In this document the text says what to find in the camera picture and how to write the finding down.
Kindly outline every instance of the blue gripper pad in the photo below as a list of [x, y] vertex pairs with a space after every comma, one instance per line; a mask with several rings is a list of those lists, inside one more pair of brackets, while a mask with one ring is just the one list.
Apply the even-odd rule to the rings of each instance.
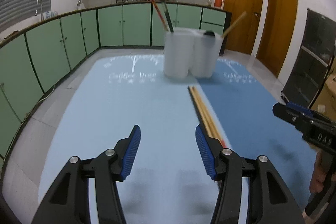
[[217, 175], [215, 170], [215, 157], [211, 153], [210, 147], [205, 139], [200, 126], [196, 127], [196, 142], [207, 174], [213, 180]]
[[303, 113], [303, 114], [305, 114], [305, 115], [307, 115], [307, 116], [309, 116], [309, 117], [313, 117], [313, 114], [312, 114], [312, 112], [310, 111], [310, 109], [305, 108], [305, 107], [303, 107], [303, 106], [300, 106], [300, 105], [298, 105], [298, 104], [295, 104], [295, 103], [293, 103], [293, 102], [288, 102], [288, 103], [286, 104], [286, 107], [289, 107], [289, 108], [291, 108], [291, 109], [293, 109], [293, 110], [296, 110], [296, 111], [298, 111], [298, 112], [301, 112], [301, 113]]
[[139, 148], [140, 140], [141, 140], [140, 127], [136, 127], [135, 133], [131, 141], [129, 142], [129, 145], [123, 157], [123, 167], [120, 175], [123, 177], [124, 180], [131, 173], [133, 162]]

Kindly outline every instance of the metal screw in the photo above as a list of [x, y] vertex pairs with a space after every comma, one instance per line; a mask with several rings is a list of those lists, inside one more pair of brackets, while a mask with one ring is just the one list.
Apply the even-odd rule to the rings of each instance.
[[78, 157], [76, 157], [76, 156], [71, 157], [69, 161], [70, 161], [70, 163], [75, 164], [76, 162], [78, 162]]
[[268, 158], [267, 158], [266, 156], [264, 156], [264, 155], [261, 155], [261, 156], [259, 156], [259, 160], [260, 160], [261, 162], [267, 162], [267, 161], [268, 161]]
[[113, 149], [108, 149], [105, 151], [106, 156], [113, 156], [115, 154], [115, 151]]
[[232, 150], [231, 149], [228, 149], [228, 148], [224, 148], [222, 150], [222, 153], [226, 156], [230, 156], [232, 154]]

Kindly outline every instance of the black cabinet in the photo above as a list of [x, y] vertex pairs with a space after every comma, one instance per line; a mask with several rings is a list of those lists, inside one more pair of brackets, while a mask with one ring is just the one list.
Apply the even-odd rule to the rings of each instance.
[[308, 9], [305, 32], [283, 99], [304, 107], [314, 103], [334, 57], [336, 22]]

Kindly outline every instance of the green cabinet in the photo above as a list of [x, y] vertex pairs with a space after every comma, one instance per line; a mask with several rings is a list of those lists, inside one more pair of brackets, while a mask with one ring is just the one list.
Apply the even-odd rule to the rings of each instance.
[[[170, 20], [172, 21], [173, 27], [175, 27], [176, 21], [176, 4], [167, 4]], [[162, 5], [159, 5], [161, 14], [164, 15]], [[153, 8], [153, 20], [152, 20], [152, 46], [163, 46], [164, 45], [164, 28], [162, 22], [155, 10]]]
[[125, 46], [149, 46], [151, 42], [151, 7], [149, 3], [123, 6]]
[[0, 154], [5, 156], [21, 123], [0, 88]]
[[24, 35], [0, 49], [0, 85], [21, 121], [43, 96], [29, 59]]
[[62, 17], [60, 20], [65, 50], [70, 68], [73, 69], [86, 57], [81, 15], [79, 13], [73, 14]]
[[224, 26], [202, 22], [201, 30], [213, 31], [213, 32], [218, 33], [219, 35], [222, 35], [224, 31]]
[[59, 19], [26, 32], [31, 59], [44, 91], [70, 72]]
[[226, 18], [226, 12], [209, 8], [203, 8], [202, 22], [208, 22], [224, 26], [225, 18]]
[[101, 46], [122, 46], [122, 5], [98, 10]]
[[99, 47], [96, 10], [81, 12], [81, 18], [86, 53], [90, 54]]
[[202, 8], [191, 5], [179, 5], [176, 27], [199, 29]]

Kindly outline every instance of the chopstick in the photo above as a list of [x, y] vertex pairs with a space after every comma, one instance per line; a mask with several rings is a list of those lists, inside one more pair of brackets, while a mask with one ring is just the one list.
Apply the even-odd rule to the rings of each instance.
[[218, 132], [216, 124], [213, 118], [211, 117], [211, 114], [209, 113], [205, 103], [203, 102], [198, 90], [196, 89], [195, 86], [189, 86], [188, 90], [192, 97], [196, 113], [198, 114], [197, 116], [199, 118], [199, 121], [204, 126], [208, 136], [211, 138], [218, 139], [221, 142], [221, 145], [225, 148], [226, 144], [223, 138], [221, 137], [221, 134]]
[[156, 11], [157, 11], [157, 14], [159, 15], [159, 18], [161, 19], [161, 22], [163, 24], [163, 28], [165, 29], [165, 31], [168, 31], [168, 28], [167, 28], [167, 25], [166, 25], [166, 22], [165, 20], [163, 19], [163, 16], [159, 10], [159, 7], [157, 6], [155, 0], [151, 0], [151, 2], [153, 3], [153, 6], [155, 7]]
[[166, 15], [166, 19], [167, 19], [167, 22], [168, 22], [170, 32], [174, 32], [173, 25], [171, 24], [171, 19], [170, 19], [169, 11], [168, 11], [168, 8], [167, 8], [166, 0], [161, 0], [161, 4], [162, 4], [163, 10], [164, 10], [165, 15]]
[[235, 26], [245, 17], [245, 16], [247, 16], [247, 12], [246, 11], [244, 11], [231, 25], [230, 25], [230, 27], [228, 27], [226, 30], [225, 30], [225, 32], [221, 35], [221, 38], [224, 38], [224, 37], [226, 37], [228, 34], [229, 34], [229, 32], [231, 32], [234, 28], [235, 28]]

